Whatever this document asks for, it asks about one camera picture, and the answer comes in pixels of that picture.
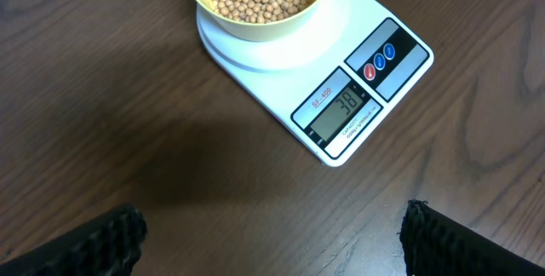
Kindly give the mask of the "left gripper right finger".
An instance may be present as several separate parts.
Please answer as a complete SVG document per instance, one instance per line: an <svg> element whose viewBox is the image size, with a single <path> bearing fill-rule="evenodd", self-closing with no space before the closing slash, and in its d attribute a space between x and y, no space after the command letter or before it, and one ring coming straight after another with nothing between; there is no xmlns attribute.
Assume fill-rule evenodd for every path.
<svg viewBox="0 0 545 276"><path fill-rule="evenodd" d="M544 276L544 268L412 199L399 240L414 276Z"/></svg>

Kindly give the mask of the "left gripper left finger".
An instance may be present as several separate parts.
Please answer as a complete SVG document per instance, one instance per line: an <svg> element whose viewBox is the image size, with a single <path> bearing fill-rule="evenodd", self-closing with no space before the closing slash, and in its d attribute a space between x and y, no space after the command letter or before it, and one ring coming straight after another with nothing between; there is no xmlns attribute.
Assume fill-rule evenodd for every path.
<svg viewBox="0 0 545 276"><path fill-rule="evenodd" d="M130 276L147 235L142 213L123 204L1 265L4 276Z"/></svg>

